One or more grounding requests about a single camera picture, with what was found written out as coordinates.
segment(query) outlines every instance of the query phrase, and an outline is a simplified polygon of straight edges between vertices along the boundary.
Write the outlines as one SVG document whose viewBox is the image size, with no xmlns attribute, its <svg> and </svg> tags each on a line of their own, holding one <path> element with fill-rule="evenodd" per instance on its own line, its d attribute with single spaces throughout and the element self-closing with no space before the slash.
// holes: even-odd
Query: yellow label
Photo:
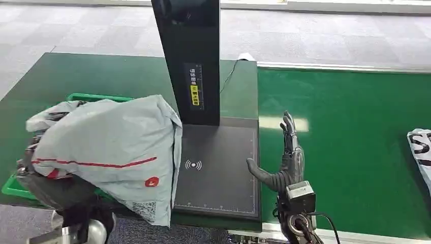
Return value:
<svg viewBox="0 0 431 244">
<path fill-rule="evenodd" d="M 192 104 L 195 106 L 199 106 L 198 86 L 197 85 L 191 85 L 190 91 L 192 92 Z"/>
</svg>

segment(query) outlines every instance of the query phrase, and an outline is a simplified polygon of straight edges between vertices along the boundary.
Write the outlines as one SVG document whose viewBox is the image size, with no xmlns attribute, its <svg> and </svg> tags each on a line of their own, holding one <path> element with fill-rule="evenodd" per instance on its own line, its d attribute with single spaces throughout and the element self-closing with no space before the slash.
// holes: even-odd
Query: wireless symbol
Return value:
<svg viewBox="0 0 431 244">
<path fill-rule="evenodd" d="M 190 162 L 190 160 L 187 160 L 186 161 L 186 169 L 190 169 L 190 168 L 196 168 L 197 170 L 201 170 L 202 162 L 198 161 L 197 163 L 192 163 L 192 162 Z"/>
</svg>

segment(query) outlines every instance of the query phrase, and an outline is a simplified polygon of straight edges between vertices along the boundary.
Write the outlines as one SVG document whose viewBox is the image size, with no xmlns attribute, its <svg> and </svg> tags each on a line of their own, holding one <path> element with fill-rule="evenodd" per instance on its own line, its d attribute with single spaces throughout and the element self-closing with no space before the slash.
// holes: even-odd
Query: robotic thumb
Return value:
<svg viewBox="0 0 431 244">
<path fill-rule="evenodd" d="M 285 170 L 281 170 L 276 174 L 270 174 L 257 166 L 257 163 L 250 158 L 247 159 L 247 166 L 249 168 L 249 172 L 256 177 L 258 181 L 267 185 L 271 190 L 276 192 L 283 192 L 286 190 L 286 186 L 289 181 L 288 174 Z"/>
</svg>

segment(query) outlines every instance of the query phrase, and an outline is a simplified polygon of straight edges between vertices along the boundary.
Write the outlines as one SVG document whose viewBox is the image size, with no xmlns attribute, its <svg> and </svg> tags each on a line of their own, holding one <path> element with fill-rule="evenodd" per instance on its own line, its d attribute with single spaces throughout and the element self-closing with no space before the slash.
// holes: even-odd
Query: black cable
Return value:
<svg viewBox="0 0 431 244">
<path fill-rule="evenodd" d="M 225 89 L 226 83 L 230 80 L 230 77 L 232 76 L 233 72 L 235 71 L 235 67 L 236 67 L 236 64 L 237 64 L 237 63 L 238 63 L 238 59 L 235 61 L 234 65 L 233 65 L 233 68 L 232 68 L 232 70 L 230 71 L 230 73 L 229 73 L 228 77 L 226 78 L 225 82 L 223 82 L 223 87 L 222 87 L 222 89 L 220 90 L 220 94 L 221 94 L 221 93 L 223 92 L 223 90 Z"/>
<path fill-rule="evenodd" d="M 311 237 L 310 231 L 309 231 L 309 229 L 307 227 L 307 224 L 304 222 L 304 220 L 302 220 L 302 219 L 296 219 L 295 220 L 295 228 L 298 229 L 298 230 L 301 230 L 303 232 L 304 237 L 305 237 L 305 239 L 308 242 L 312 241 L 312 237 Z"/>
<path fill-rule="evenodd" d="M 337 233 L 336 228 L 335 228 L 335 224 L 328 215 L 326 215 L 325 213 L 322 213 L 322 212 L 311 212 L 311 213 L 307 213 L 307 214 L 310 216 L 323 216 L 323 217 L 325 217 L 329 221 L 329 223 L 331 224 L 332 230 L 335 233 L 335 239 L 337 241 L 337 244 L 341 244 L 340 238 L 338 237 L 338 233 Z"/>
</svg>

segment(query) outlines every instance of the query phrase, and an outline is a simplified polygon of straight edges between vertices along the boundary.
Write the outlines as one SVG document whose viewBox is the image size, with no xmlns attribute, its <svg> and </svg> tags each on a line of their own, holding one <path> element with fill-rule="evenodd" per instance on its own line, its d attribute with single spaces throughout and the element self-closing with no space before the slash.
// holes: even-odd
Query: black platform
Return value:
<svg viewBox="0 0 431 244">
<path fill-rule="evenodd" d="M 174 210 L 260 220 L 259 184 L 245 162 L 259 161 L 258 143 L 256 119 L 184 125 Z"/>
</svg>

